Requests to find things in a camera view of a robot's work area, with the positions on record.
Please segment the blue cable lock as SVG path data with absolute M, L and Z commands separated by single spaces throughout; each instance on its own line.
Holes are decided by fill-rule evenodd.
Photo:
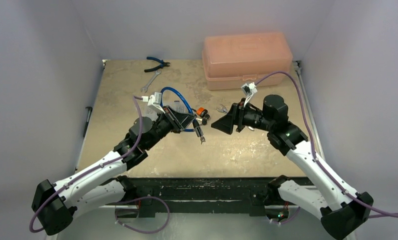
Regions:
M 193 114 L 192 108 L 190 107 L 190 105 L 188 104 L 188 102 L 186 101 L 186 99 L 183 97 L 183 95 L 182 95 L 179 91 L 177 91 L 177 90 L 174 89 L 173 87 L 166 86 L 166 87 L 164 87 L 164 88 L 162 88 L 162 89 L 160 90 L 160 93 L 163 94 L 165 91 L 171 91 L 171 92 L 174 93 L 176 96 L 178 96 L 178 98 L 181 100 L 181 102 L 182 102 L 182 103 L 185 105 L 185 107 L 187 108 L 188 113 L 192 113 L 192 114 Z M 195 132 L 198 138 L 204 137 L 204 133 L 203 133 L 203 131 L 202 131 L 202 129 L 201 129 L 201 126 L 200 126 L 200 124 L 198 123 L 198 121 L 195 119 L 195 120 L 192 122 L 192 124 L 193 124 L 192 132 Z

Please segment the orange black padlock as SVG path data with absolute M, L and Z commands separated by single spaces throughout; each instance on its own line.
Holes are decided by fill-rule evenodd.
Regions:
M 207 109 L 205 109 L 205 108 L 203 108 L 203 107 L 200 107 L 200 108 L 198 108 L 198 109 L 192 109 L 192 111 L 197 115 L 197 116 L 199 116 L 200 118 L 205 118 L 205 116 L 208 114 L 208 110 Z

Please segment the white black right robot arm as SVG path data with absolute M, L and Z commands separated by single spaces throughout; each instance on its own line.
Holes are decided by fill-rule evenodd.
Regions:
M 346 183 L 312 148 L 307 135 L 288 120 L 283 97 L 270 94 L 259 109 L 243 98 L 211 124 L 226 134 L 252 127 L 267 132 L 270 144 L 295 163 L 319 191 L 315 193 L 280 176 L 270 183 L 267 196 L 275 204 L 287 201 L 318 218 L 327 233 L 343 240 L 369 218 L 373 197 Z

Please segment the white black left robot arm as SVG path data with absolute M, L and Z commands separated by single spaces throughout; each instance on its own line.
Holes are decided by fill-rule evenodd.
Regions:
M 167 134 L 183 132 L 195 118 L 192 112 L 159 106 L 156 120 L 140 115 L 123 140 L 94 164 L 55 183 L 40 182 L 32 202 L 30 231 L 53 236 L 90 210 L 110 203 L 131 204 L 136 191 L 122 174 L 141 163 Z

